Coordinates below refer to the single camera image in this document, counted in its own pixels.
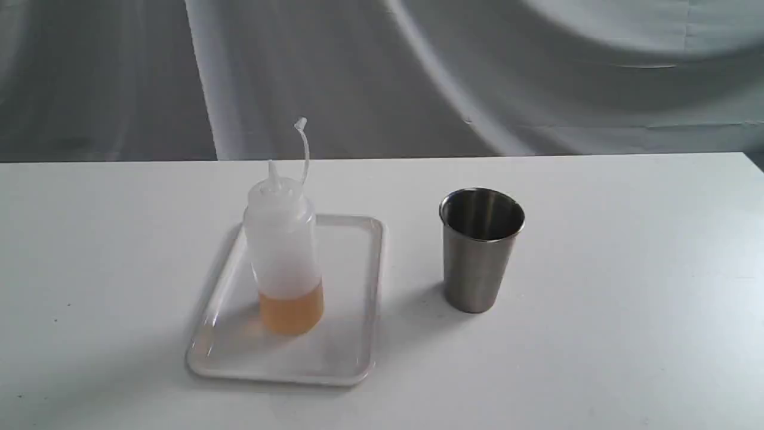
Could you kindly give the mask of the translucent squeeze bottle amber liquid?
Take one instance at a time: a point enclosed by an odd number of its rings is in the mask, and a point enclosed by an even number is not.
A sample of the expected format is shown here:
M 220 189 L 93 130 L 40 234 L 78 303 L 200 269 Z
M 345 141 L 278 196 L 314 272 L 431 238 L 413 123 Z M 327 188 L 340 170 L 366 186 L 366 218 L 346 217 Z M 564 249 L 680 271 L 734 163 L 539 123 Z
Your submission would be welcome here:
M 302 177 L 280 175 L 269 160 L 267 177 L 248 191 L 242 220 L 261 319 L 281 336 L 306 334 L 324 310 L 316 207 L 304 190 L 310 161 L 306 125 L 305 117 L 294 124 L 303 142 Z

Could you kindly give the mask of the stainless steel cup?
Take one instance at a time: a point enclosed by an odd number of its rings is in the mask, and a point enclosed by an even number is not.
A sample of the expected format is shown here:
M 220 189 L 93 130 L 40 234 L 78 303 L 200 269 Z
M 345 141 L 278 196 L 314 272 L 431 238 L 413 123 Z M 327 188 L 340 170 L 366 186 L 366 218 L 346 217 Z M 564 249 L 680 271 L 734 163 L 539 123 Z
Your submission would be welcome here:
M 445 196 L 439 218 L 445 299 L 464 313 L 485 313 L 496 302 L 526 213 L 507 194 L 464 188 Z

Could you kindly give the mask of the white rectangular plastic tray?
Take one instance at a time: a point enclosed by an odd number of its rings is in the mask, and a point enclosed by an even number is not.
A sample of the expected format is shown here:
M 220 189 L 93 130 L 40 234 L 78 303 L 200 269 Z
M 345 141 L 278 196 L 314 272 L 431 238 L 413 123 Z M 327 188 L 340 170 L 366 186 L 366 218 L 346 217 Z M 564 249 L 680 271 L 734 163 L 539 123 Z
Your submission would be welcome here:
M 366 378 L 374 366 L 384 223 L 320 213 L 316 233 L 325 299 L 319 324 L 297 337 L 265 329 L 239 228 L 191 338 L 189 370 L 207 378 L 340 387 Z

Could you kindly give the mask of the grey fabric backdrop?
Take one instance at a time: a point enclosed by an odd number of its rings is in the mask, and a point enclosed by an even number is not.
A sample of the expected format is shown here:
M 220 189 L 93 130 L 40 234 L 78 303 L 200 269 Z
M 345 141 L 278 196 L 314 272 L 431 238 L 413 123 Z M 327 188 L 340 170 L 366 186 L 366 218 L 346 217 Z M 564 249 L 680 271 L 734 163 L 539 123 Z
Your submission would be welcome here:
M 742 152 L 761 1 L 3 1 L 2 161 Z

